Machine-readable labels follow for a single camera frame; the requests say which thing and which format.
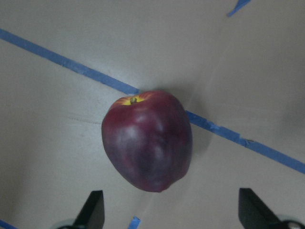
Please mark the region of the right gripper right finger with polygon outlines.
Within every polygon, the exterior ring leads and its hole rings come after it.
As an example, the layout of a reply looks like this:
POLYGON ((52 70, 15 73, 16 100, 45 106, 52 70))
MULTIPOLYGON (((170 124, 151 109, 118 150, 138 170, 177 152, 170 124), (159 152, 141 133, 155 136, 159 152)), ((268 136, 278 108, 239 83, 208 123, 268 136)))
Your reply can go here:
POLYGON ((239 189, 238 218, 244 229, 285 229, 271 209, 250 188, 239 189))

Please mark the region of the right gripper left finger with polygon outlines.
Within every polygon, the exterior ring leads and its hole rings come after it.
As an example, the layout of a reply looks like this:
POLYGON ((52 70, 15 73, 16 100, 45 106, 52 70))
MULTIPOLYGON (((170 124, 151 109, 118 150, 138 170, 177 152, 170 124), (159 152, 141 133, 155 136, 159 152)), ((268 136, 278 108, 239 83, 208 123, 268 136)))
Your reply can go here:
POLYGON ((73 229, 102 229, 105 222, 103 191, 92 191, 75 219, 73 229))

